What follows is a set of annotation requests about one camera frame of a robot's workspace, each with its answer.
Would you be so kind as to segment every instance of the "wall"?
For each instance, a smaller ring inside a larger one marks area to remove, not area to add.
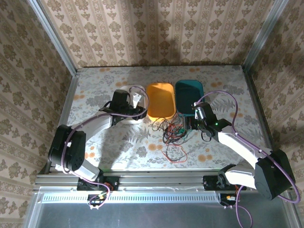
[[[0,227],[20,227],[71,75],[26,1],[0,0]]]
[[[243,64],[269,0],[41,0],[77,67]]]
[[[304,1],[290,0],[252,70],[275,145],[304,191]],[[299,204],[304,214],[304,201]]]

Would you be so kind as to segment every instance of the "orange container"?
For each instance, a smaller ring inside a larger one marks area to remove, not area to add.
[[[148,117],[150,120],[156,121],[160,117],[171,119],[175,115],[175,94],[171,84],[149,84],[147,94],[150,100],[148,107]]]

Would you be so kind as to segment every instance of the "floral tablecloth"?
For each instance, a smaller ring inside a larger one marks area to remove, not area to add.
[[[264,145],[260,125],[249,95],[240,66],[156,66],[85,68],[79,77],[68,124],[76,124],[90,117],[112,99],[113,92],[124,86],[169,82],[172,85],[182,79],[195,79],[203,84],[204,92],[225,90],[238,101],[236,129],[254,142]],[[221,94],[212,94],[206,99],[211,103],[218,119],[232,120],[235,104]],[[152,122],[146,117],[141,124],[118,123],[93,136],[86,144],[85,157],[93,165],[112,170],[150,169],[213,169],[228,164],[238,164],[243,158],[230,148],[212,140],[204,142],[198,131],[191,131],[182,144],[188,159],[183,163],[171,163],[161,150],[162,132],[151,129]],[[180,158],[180,148],[169,147],[172,159]]]

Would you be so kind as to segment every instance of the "patterned wallpaper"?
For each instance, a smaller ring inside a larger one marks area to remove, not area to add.
[[[21,227],[71,75],[25,0],[0,0],[0,227]]]
[[[304,1],[290,0],[253,65],[276,146],[292,165],[304,191]],[[304,201],[299,204],[304,215]]]
[[[243,64],[269,0],[41,0],[74,64]]]

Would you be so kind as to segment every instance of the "robotic arm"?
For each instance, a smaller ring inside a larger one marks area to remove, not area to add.
[[[103,171],[85,160],[85,143],[99,131],[120,121],[135,124],[143,119],[147,115],[143,93],[144,88],[139,85],[124,86],[115,90],[112,101],[107,102],[92,117],[73,126],[59,126],[48,153],[50,161],[56,164],[58,169],[62,170],[64,167],[65,171],[68,169],[86,180],[103,183]]]
[[[269,158],[275,160],[295,182],[287,155],[282,150],[272,151],[269,148],[255,146],[237,133],[230,122],[225,119],[218,120],[211,106],[206,102],[194,103],[194,109],[196,126],[193,127],[206,133],[210,139],[213,138],[230,147],[252,166],[248,169],[232,164],[221,169],[217,182],[221,189],[229,185],[244,185],[256,189],[265,198],[272,200],[292,186]]]

